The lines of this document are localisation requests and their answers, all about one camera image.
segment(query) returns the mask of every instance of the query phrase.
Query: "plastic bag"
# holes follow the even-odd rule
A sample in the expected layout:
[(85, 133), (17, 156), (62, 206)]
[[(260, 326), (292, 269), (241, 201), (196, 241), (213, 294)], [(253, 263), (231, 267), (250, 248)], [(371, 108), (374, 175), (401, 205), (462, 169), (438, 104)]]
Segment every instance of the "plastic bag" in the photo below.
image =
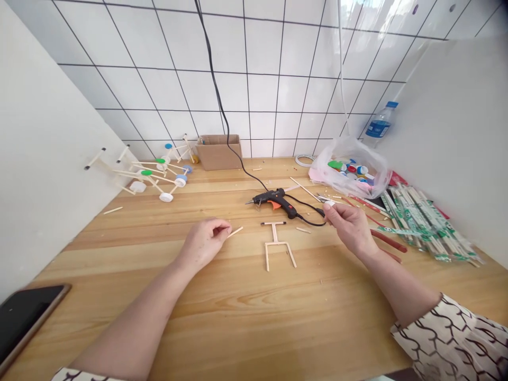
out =
[[(328, 166), (332, 160), (349, 161), (349, 159), (354, 159), (359, 165), (369, 169), (369, 173), (375, 176), (373, 186), (352, 180)], [(372, 151), (356, 138), (346, 136), (333, 139), (323, 149), (312, 163), (309, 176), (312, 181), (327, 184), (346, 196), (377, 198), (388, 186), (392, 170), (388, 168), (388, 163), (380, 154)]]

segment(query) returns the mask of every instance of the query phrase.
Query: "blue bottle label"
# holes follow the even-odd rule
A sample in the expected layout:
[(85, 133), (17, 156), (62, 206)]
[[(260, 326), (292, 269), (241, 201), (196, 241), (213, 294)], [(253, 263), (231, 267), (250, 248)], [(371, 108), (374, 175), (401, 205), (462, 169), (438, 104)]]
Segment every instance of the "blue bottle label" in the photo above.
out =
[(385, 121), (372, 121), (365, 135), (372, 138), (382, 138), (390, 125), (391, 123)]

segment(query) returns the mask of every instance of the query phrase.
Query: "water bottle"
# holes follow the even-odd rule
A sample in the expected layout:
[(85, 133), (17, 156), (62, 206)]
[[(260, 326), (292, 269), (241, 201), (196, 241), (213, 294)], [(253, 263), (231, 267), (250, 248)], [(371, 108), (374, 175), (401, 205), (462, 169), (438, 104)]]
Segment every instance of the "water bottle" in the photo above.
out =
[(386, 131), (392, 125), (392, 112), (397, 106), (397, 102), (388, 102), (386, 107), (379, 111), (374, 119), (372, 119), (363, 141), (366, 146), (376, 148), (386, 134)]

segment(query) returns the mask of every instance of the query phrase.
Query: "left hand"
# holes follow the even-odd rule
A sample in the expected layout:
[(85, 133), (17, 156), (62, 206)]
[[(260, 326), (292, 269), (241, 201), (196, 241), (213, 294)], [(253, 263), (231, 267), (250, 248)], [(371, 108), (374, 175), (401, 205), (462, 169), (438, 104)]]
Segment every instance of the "left hand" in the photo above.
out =
[(175, 262), (198, 273), (217, 255), (230, 233), (231, 224), (226, 220), (213, 217), (199, 221), (190, 229)]

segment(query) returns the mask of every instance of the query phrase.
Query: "white tile wall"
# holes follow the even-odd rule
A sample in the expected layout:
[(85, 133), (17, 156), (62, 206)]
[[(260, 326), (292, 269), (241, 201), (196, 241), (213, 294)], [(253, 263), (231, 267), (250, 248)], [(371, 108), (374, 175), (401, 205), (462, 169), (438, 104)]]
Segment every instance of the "white tile wall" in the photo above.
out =
[[(7, 0), (140, 159), (222, 134), (193, 0)], [(230, 132), (245, 157), (319, 153), (394, 100), (432, 41), (508, 31), (502, 0), (201, 0)]]

